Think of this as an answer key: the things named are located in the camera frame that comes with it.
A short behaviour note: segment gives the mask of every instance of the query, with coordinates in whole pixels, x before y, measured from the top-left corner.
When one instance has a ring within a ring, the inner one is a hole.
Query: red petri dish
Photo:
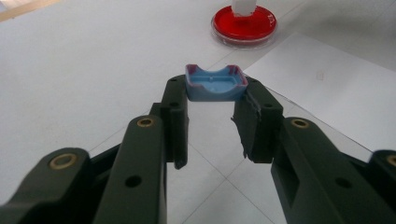
[[[257,47],[270,40],[276,30],[276,17],[263,7],[256,7],[251,16],[237,17],[229,6],[213,17],[212,29],[213,34],[227,45]]]

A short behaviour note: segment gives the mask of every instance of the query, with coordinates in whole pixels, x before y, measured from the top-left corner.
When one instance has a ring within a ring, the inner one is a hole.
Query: white surface
[[[233,0],[231,9],[235,16],[250,16],[256,8],[257,0]]]
[[[160,102],[165,81],[187,63],[246,69],[298,32],[396,71],[394,0],[259,0],[276,15],[278,30],[273,45],[252,50],[229,49],[210,36],[211,18],[230,4],[65,0],[1,22],[0,203],[56,148],[97,155],[116,145],[128,121]],[[282,96],[276,99],[285,116],[312,119],[345,153],[370,156]],[[189,106],[189,163],[180,171],[168,164],[168,223],[227,223],[236,214],[239,223],[285,223],[269,165],[242,157],[231,106]]]
[[[371,150],[396,148],[395,72],[294,34],[245,73]]]

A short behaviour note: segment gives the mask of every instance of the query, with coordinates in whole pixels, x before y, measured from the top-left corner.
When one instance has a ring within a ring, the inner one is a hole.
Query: white table surface
[[[231,1],[63,0],[0,23],[0,203],[38,160],[62,147],[91,155],[120,142],[128,121],[160,102],[187,63],[246,69],[298,32],[396,71],[395,0],[259,1],[276,42],[231,49],[210,34]],[[275,94],[286,117],[312,119],[340,150],[371,152]],[[232,103],[189,104],[189,163],[168,167],[168,223],[285,223],[270,165],[244,160]]]

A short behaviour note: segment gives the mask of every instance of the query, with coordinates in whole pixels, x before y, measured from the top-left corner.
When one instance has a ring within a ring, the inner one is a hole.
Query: blue plastic object
[[[237,101],[248,85],[237,65],[208,72],[196,64],[186,65],[186,87],[190,101]]]

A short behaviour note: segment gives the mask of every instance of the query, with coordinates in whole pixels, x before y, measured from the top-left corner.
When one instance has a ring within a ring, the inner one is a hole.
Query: black mechanical part
[[[93,223],[166,223],[165,164],[161,119],[133,119]]]
[[[339,152],[309,120],[284,119],[256,79],[233,121],[254,162],[272,162],[289,223],[396,223],[396,152],[368,163]],[[0,207],[7,223],[166,223],[166,162],[187,163],[184,76],[169,79],[150,115],[131,121],[120,145],[89,160],[82,149],[50,153]]]
[[[190,121],[184,75],[168,80],[161,103],[153,104],[150,115],[163,120],[166,161],[182,168],[187,164]]]
[[[366,166],[365,177],[396,212],[396,152],[376,151]]]
[[[0,207],[0,223],[70,223],[92,185],[88,153],[63,148],[44,157]]]
[[[247,89],[235,102],[233,122],[236,124],[244,156],[255,163],[271,163],[282,123],[282,105],[260,83],[247,77]]]
[[[396,216],[320,128],[287,118],[272,174],[288,223],[395,223]]]

